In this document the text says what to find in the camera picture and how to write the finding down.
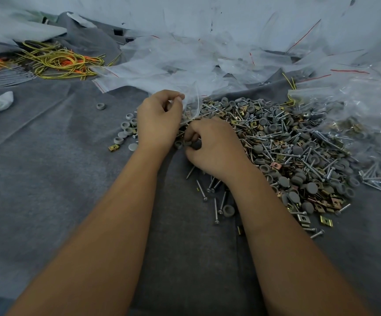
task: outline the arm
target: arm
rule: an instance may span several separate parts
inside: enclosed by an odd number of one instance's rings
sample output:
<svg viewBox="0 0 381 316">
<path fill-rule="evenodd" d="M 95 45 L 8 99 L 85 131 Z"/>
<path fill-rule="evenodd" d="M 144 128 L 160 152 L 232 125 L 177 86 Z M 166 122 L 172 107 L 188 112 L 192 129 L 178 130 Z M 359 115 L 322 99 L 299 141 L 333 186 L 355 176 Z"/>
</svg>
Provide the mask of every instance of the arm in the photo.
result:
<svg viewBox="0 0 381 316">
<path fill-rule="evenodd" d="M 270 315 L 371 315 L 351 286 L 316 247 L 244 153 L 232 127 L 220 119 L 194 121 L 185 140 L 198 168 L 233 194 Z"/>
<path fill-rule="evenodd" d="M 182 100 L 177 95 L 164 90 L 144 100 L 138 108 L 138 149 L 7 315 L 126 314 L 144 258 L 157 172 L 182 118 Z M 165 112 L 172 99 L 171 109 Z"/>
</svg>

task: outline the wall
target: wall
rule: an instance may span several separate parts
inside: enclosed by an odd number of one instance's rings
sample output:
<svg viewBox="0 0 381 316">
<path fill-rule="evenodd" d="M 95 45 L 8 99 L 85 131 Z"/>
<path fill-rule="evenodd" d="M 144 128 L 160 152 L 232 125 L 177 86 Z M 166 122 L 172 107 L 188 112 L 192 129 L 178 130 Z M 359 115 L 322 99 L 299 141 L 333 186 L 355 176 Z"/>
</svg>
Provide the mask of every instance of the wall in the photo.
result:
<svg viewBox="0 0 381 316">
<path fill-rule="evenodd" d="M 128 29 L 203 36 L 224 31 L 240 42 L 286 51 L 319 19 L 333 52 L 381 40 L 381 0 L 0 0 L 50 14 L 73 11 Z M 261 32 L 276 13 L 276 24 Z"/>
</svg>

